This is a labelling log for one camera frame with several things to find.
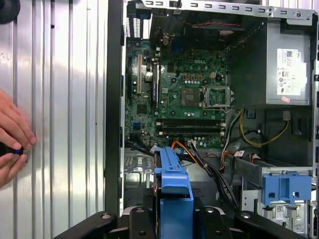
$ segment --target ribbed metal panel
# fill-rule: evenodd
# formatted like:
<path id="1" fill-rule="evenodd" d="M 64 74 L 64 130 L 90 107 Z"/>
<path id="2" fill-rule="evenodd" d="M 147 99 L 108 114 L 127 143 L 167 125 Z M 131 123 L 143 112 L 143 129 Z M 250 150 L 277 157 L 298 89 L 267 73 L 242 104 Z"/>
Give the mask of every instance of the ribbed metal panel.
<path id="1" fill-rule="evenodd" d="M 319 11 L 319 0 L 262 0 L 263 5 Z"/>
<path id="2" fill-rule="evenodd" d="M 104 207 L 108 3 L 20 1 L 0 25 L 0 87 L 39 143 L 0 190 L 0 238 L 49 239 Z"/>

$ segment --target dell logo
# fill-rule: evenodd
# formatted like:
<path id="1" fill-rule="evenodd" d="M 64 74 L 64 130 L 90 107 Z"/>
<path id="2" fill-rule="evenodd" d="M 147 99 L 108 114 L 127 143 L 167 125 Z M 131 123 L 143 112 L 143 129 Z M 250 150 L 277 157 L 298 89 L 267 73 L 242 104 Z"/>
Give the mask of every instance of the dell logo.
<path id="1" fill-rule="evenodd" d="M 195 64 L 206 64 L 205 60 L 194 60 Z"/>

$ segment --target black clamp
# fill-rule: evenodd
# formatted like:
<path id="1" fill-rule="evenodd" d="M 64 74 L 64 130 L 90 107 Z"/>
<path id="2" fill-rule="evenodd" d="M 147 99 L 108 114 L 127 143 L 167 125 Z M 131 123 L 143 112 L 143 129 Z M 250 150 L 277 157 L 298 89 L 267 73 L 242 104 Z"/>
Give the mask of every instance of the black clamp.
<path id="1" fill-rule="evenodd" d="M 20 12 L 20 0 L 0 0 L 0 24 L 12 22 Z"/>

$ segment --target white connector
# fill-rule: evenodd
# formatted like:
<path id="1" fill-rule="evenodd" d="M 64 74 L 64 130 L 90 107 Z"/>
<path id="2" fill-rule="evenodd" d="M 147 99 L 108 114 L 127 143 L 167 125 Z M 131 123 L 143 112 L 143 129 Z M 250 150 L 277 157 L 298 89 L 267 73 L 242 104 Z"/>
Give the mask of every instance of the white connector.
<path id="1" fill-rule="evenodd" d="M 196 141 L 195 140 L 189 140 L 187 141 L 187 146 L 190 147 L 190 145 L 193 144 L 196 147 Z"/>

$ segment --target barcode label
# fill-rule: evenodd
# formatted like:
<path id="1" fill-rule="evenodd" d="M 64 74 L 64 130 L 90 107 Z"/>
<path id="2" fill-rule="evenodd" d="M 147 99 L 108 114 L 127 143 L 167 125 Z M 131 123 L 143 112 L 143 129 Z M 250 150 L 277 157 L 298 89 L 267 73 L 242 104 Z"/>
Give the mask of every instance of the barcode label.
<path id="1" fill-rule="evenodd" d="M 277 95 L 300 96 L 307 81 L 301 68 L 301 53 L 297 49 L 277 49 Z"/>
<path id="2" fill-rule="evenodd" d="M 284 206 L 276 206 L 276 220 L 284 219 Z"/>

